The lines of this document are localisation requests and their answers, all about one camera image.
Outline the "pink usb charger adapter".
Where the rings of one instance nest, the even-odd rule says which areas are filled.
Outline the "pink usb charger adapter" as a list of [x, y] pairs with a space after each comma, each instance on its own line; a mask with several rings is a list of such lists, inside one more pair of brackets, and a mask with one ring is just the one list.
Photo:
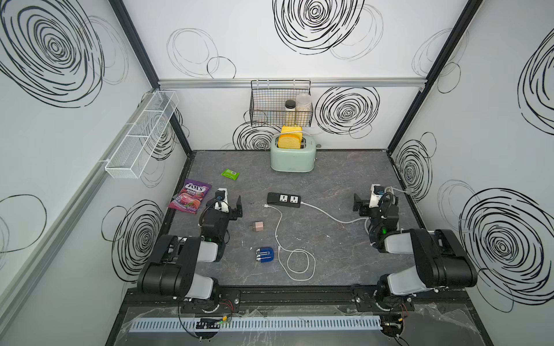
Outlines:
[[262, 221], [256, 221], [252, 229], [254, 232], [262, 232], [264, 230], [264, 223]]

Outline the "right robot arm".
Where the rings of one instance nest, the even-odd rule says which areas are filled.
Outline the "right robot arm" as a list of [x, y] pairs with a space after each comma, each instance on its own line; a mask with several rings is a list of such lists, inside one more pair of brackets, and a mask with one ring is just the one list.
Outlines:
[[471, 288], [478, 271], [460, 241], [449, 229], [398, 229], [398, 199], [391, 192], [376, 200], [353, 196], [353, 211], [367, 218], [365, 225], [371, 245], [378, 252], [413, 255], [414, 265], [379, 278], [374, 300], [390, 308], [394, 297], [406, 297], [440, 288]]

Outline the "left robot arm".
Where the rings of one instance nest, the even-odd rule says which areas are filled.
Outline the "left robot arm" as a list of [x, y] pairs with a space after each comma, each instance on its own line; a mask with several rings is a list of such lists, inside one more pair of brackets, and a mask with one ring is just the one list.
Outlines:
[[230, 240], [229, 222], [243, 215], [241, 198], [234, 208], [229, 206], [223, 210], [226, 204], [221, 191], [209, 201], [199, 219], [201, 235], [198, 237], [162, 235], [139, 274], [137, 291], [218, 304], [218, 280], [197, 274], [196, 267], [199, 262], [219, 262], [223, 258]]

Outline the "black power strip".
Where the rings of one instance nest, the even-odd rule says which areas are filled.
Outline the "black power strip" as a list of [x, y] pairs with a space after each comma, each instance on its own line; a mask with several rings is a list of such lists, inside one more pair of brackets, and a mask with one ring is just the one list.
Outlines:
[[298, 195], [269, 192], [267, 194], [266, 203], [269, 206], [299, 208], [301, 206], [301, 197]]

